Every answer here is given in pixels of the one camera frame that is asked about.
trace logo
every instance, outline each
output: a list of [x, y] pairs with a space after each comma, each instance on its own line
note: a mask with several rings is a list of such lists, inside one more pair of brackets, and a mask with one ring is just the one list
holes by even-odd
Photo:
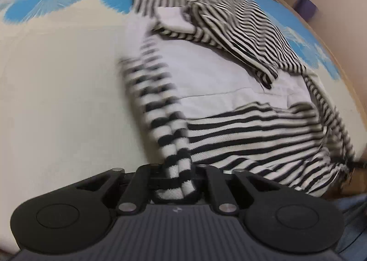
[[181, 207], [175, 207], [175, 208], [173, 208], [172, 210], [173, 210], [173, 212], [175, 212], [175, 213], [179, 213], [179, 212], [181, 212], [181, 211], [182, 211], [182, 208], [181, 208]]

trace bed sheet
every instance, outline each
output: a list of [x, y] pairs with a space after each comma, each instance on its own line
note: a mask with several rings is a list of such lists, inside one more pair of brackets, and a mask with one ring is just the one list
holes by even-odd
[[[367, 134], [322, 46], [285, 7], [255, 0], [316, 70], [357, 152]], [[21, 202], [113, 167], [150, 162], [119, 75], [131, 0], [0, 0], [0, 248]]]

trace round pad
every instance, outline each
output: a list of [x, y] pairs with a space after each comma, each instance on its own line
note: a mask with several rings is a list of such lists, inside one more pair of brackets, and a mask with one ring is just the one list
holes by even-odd
[[276, 217], [281, 224], [292, 229], [311, 228], [319, 221], [319, 215], [316, 211], [302, 205], [281, 207], [276, 212]]
[[37, 213], [37, 221], [46, 228], [65, 228], [79, 218], [79, 211], [67, 204], [53, 204], [42, 208]]
[[65, 254], [84, 249], [107, 232], [109, 210], [93, 192], [51, 192], [21, 204], [10, 226], [18, 244], [43, 254]]
[[287, 189], [259, 193], [244, 224], [274, 249], [308, 254], [330, 248], [344, 229], [342, 214], [332, 204]]

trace circular button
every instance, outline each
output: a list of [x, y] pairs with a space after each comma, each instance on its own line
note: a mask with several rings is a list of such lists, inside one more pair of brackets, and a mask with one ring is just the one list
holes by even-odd
[[315, 226], [319, 215], [312, 208], [302, 205], [284, 206], [276, 212], [278, 221], [288, 228], [307, 229]]
[[79, 211], [68, 204], [53, 204], [42, 208], [37, 213], [37, 221], [46, 228], [65, 228], [79, 218]]

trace wall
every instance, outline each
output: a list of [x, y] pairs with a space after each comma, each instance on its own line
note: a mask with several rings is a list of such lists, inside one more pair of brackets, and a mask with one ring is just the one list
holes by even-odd
[[309, 23], [342, 66], [367, 107], [367, 1], [311, 0], [319, 9]]

